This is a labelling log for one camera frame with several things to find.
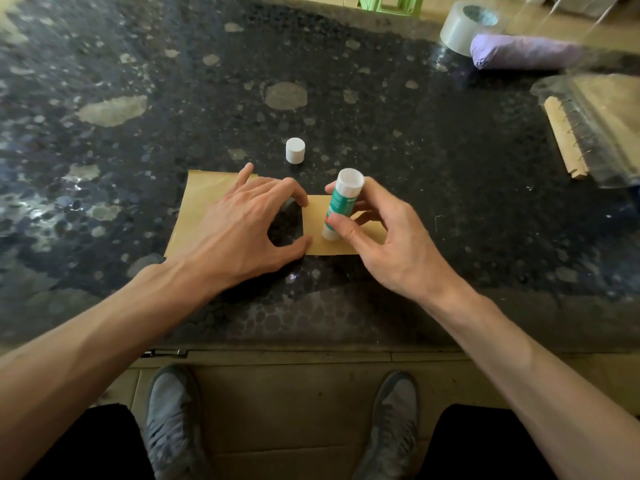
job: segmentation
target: leg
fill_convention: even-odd
[[[513,411],[453,404],[438,419],[416,479],[469,477],[556,478]]]
[[[213,478],[202,448],[198,384],[186,367],[168,365],[151,380],[145,441],[156,480]]]
[[[136,420],[122,404],[87,409],[25,476],[125,477],[153,480],[154,471]]]
[[[418,428],[418,389],[405,372],[392,372],[373,405],[371,437],[352,480],[397,480],[407,473]]]

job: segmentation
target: green plastic stool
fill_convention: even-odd
[[[396,7],[382,6],[382,0],[358,0],[363,10],[391,13],[393,15],[420,16],[423,0],[398,0]]]

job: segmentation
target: black granite countertop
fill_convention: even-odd
[[[634,193],[569,179],[529,93],[539,75],[478,73],[434,42],[437,25],[286,0],[18,8],[0,47],[0,341],[50,330],[161,262],[188,169],[252,161],[309,193],[347,166],[377,178],[556,351],[640,346]],[[274,101],[282,82],[295,87]],[[293,136],[300,166],[285,161]],[[271,236],[300,234],[291,205]],[[357,256],[305,257],[228,290],[163,343],[452,344]]]

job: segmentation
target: green label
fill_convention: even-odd
[[[329,217],[332,213],[336,212],[337,214],[342,214],[343,216],[351,216],[351,212],[353,211],[353,204],[356,203],[357,197],[345,197],[338,193],[338,190],[333,189],[333,194],[331,195],[331,203],[329,204],[329,210],[326,211],[326,217],[324,218],[324,225],[329,227],[331,230],[335,230],[329,224],[326,223],[327,217]]]

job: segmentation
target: shoe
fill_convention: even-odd
[[[186,367],[167,365],[151,380],[145,443],[156,480],[210,480],[202,448],[198,384]]]
[[[373,405],[371,437],[351,480],[396,480],[406,475],[418,430],[418,387],[406,372],[391,372]]]

